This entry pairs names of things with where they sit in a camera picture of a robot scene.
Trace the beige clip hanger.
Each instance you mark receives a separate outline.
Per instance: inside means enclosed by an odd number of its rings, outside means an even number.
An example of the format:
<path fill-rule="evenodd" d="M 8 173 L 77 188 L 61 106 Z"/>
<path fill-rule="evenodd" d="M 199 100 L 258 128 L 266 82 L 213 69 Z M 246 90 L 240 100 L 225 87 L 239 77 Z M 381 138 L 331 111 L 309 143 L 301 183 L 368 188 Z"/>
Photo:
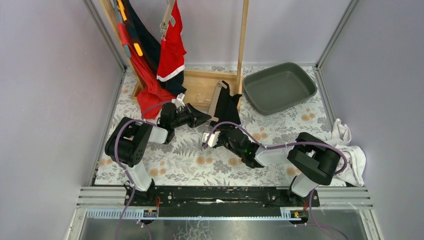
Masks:
<path fill-rule="evenodd" d="M 168 26 L 169 26 L 169 22 L 171 20 L 171 14 L 172 14 L 173 8 L 175 6 L 175 2 L 176 2 L 176 0 L 168 0 L 167 1 L 166 10 L 165 10 L 164 16 L 162 18 L 162 21 L 160 23 L 160 26 L 159 26 L 161 38 L 164 38 L 167 34 Z"/>

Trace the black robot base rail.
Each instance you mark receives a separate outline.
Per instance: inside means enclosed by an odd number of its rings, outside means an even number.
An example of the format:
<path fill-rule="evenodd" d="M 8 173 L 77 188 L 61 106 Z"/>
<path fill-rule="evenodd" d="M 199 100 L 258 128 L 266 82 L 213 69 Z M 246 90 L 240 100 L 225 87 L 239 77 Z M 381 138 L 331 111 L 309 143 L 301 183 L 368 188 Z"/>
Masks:
<path fill-rule="evenodd" d="M 126 186 L 124 204 L 146 207 L 146 217 L 160 218 L 306 218 L 321 205 L 318 193 L 300 197 L 286 187 L 152 186 L 136 191 Z"/>

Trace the black underwear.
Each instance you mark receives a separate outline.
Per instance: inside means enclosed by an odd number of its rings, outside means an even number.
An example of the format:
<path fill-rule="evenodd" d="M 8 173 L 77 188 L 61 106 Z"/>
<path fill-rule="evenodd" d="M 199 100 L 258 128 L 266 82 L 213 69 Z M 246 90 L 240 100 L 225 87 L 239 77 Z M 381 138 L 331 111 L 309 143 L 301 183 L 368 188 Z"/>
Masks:
<path fill-rule="evenodd" d="M 230 85 L 221 81 L 221 89 L 219 92 L 214 117 L 218 119 L 218 121 L 211 121 L 210 125 L 215 126 L 221 122 L 232 122 L 238 125 L 241 124 L 241 119 L 238 110 L 238 104 L 240 102 L 240 98 L 242 94 L 234 94 L 230 95 Z"/>

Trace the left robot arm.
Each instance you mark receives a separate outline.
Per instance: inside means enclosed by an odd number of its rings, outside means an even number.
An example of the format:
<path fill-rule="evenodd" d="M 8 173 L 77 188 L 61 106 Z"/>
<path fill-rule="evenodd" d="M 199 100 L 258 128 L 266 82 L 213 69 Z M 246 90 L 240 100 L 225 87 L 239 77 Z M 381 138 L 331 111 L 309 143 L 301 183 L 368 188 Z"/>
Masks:
<path fill-rule="evenodd" d="M 154 185 L 142 162 L 148 143 L 169 144 L 176 128 L 196 128 L 211 119 L 190 103 L 177 107 L 175 103 L 164 102 L 156 124 L 123 117 L 107 140 L 104 152 L 123 168 L 133 189 L 146 192 Z"/>

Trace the red white-trimmed underwear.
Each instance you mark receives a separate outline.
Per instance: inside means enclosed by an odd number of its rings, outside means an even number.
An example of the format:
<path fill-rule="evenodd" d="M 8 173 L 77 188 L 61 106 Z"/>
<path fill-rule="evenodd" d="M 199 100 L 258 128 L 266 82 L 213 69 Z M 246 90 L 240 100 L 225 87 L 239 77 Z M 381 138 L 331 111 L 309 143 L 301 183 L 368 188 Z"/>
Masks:
<path fill-rule="evenodd" d="M 156 78 L 166 82 L 185 69 L 187 53 L 182 38 L 183 21 L 176 1 L 171 13 L 166 36 L 161 38 L 160 59 Z"/>

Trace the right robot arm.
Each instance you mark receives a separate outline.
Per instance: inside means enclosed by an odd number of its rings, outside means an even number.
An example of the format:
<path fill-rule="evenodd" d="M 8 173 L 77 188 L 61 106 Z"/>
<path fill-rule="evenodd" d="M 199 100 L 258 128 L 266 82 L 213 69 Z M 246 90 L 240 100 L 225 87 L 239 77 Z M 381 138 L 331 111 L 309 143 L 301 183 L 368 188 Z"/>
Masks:
<path fill-rule="evenodd" d="M 226 148 L 252 169 L 289 161 L 300 174 L 291 182 L 288 194 L 302 198 L 319 185 L 330 185 L 343 157 L 338 149 L 307 132 L 300 133 L 295 142 L 272 146 L 250 140 L 240 128 L 205 133 L 202 141 L 211 148 Z"/>

